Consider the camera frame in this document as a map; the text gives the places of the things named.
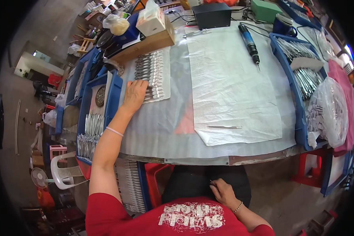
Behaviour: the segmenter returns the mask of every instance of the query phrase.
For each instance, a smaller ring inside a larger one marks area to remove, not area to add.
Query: green box
[[[250,6],[254,12],[256,20],[262,20],[269,23],[274,23],[277,13],[283,13],[279,6],[275,3],[252,0]]]

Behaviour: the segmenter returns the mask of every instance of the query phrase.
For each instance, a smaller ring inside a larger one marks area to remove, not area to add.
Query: shirt graphic
[[[194,230],[196,233],[205,233],[225,225],[224,211],[220,205],[213,203],[165,205],[159,225],[170,226],[178,232]]]

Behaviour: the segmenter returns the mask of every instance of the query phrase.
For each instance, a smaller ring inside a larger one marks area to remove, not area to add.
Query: mug lid
[[[292,25],[293,24],[293,19],[291,19],[290,17],[286,16],[286,15],[282,15],[282,14],[279,14],[277,13],[277,16],[276,18],[288,25]]]

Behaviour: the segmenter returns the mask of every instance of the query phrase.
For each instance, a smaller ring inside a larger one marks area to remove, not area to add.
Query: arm
[[[113,120],[108,125],[113,130],[123,134],[134,113],[140,108],[146,94],[148,82],[135,80],[128,82],[122,106],[118,108]],[[107,193],[121,202],[114,173],[114,163],[119,154],[122,136],[104,127],[93,155],[90,174],[89,195]]]
[[[231,211],[235,211],[242,202],[236,199],[232,186],[222,179],[214,180],[213,183],[215,186],[210,185],[210,188],[216,200],[231,209]],[[241,205],[236,210],[235,215],[245,225],[248,232],[252,232],[259,225],[267,225],[271,228],[271,225],[266,220],[249,210],[245,205]]]

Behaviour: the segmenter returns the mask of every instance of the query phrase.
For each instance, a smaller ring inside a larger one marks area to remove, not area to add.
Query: blue mug
[[[273,33],[296,37],[297,30],[293,27],[293,19],[278,13],[274,20]]]

